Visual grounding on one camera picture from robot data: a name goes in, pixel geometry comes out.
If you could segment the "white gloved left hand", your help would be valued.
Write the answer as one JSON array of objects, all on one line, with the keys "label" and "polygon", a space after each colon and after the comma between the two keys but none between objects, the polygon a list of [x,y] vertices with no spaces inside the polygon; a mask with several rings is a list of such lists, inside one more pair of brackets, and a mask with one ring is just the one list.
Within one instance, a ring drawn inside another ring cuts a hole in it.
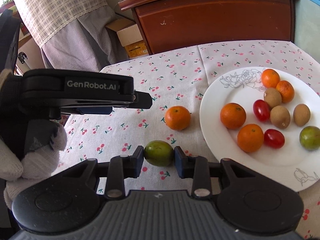
[{"label": "white gloved left hand", "polygon": [[9,210],[20,192],[52,175],[66,145],[64,126],[50,120],[29,122],[22,160],[1,140],[1,179],[6,181],[3,195]]}]

